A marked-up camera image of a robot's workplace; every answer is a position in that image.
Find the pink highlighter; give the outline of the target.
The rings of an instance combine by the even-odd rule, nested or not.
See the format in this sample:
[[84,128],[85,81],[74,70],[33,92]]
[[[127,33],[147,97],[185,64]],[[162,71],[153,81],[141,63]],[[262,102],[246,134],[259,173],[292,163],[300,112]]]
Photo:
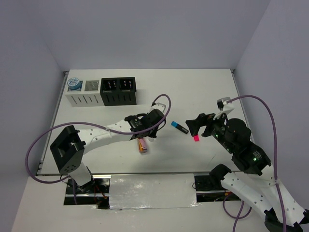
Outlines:
[[199,142],[199,135],[198,133],[196,133],[194,136],[193,136],[193,139],[195,142]]

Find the pink cap glue tube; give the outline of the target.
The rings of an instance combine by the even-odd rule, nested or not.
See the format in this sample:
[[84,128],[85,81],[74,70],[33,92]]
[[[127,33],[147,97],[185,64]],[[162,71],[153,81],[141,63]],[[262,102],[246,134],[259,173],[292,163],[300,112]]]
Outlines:
[[144,154],[148,151],[147,143],[143,138],[138,139],[138,149],[141,154]]

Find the blue highlighter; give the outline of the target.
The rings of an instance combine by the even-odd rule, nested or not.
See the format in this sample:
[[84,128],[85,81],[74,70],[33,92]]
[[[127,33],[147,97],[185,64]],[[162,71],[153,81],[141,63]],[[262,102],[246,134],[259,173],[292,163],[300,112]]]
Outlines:
[[180,125],[179,123],[177,123],[175,121],[171,122],[171,126],[175,127],[176,129],[178,129],[179,131],[181,131],[181,132],[183,132],[185,134],[189,133],[188,129],[186,129],[185,127],[183,127],[182,125]]

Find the blue slime jar patterned lid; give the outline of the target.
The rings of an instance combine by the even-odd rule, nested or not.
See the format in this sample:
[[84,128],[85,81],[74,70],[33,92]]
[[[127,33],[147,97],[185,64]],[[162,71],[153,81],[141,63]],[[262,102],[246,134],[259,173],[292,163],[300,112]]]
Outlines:
[[81,91],[82,89],[82,81],[80,81],[78,78],[70,78],[67,81],[68,85],[68,91]]

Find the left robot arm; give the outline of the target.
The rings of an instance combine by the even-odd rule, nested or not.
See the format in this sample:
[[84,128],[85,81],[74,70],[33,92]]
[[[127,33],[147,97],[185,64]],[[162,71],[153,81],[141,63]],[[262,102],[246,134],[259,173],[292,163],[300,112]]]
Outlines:
[[152,109],[141,118],[127,116],[107,126],[107,129],[78,130],[66,126],[50,145],[50,150],[61,175],[70,175],[77,187],[84,193],[91,192],[95,181],[89,169],[83,164],[83,156],[99,147],[126,142],[144,137],[156,137],[158,127],[148,130],[164,117],[159,109]]

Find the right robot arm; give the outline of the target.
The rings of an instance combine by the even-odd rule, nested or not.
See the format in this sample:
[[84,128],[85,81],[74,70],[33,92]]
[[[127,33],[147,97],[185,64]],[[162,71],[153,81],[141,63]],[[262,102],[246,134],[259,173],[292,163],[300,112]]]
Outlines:
[[309,212],[301,207],[284,184],[275,180],[274,167],[262,148],[254,144],[251,130],[241,119],[228,119],[226,114],[199,114],[186,124],[192,136],[205,127],[203,137],[213,136],[230,154],[237,168],[254,182],[255,188],[241,181],[223,164],[210,172],[210,184],[237,195],[264,220],[270,232],[301,232],[302,224],[309,222]]

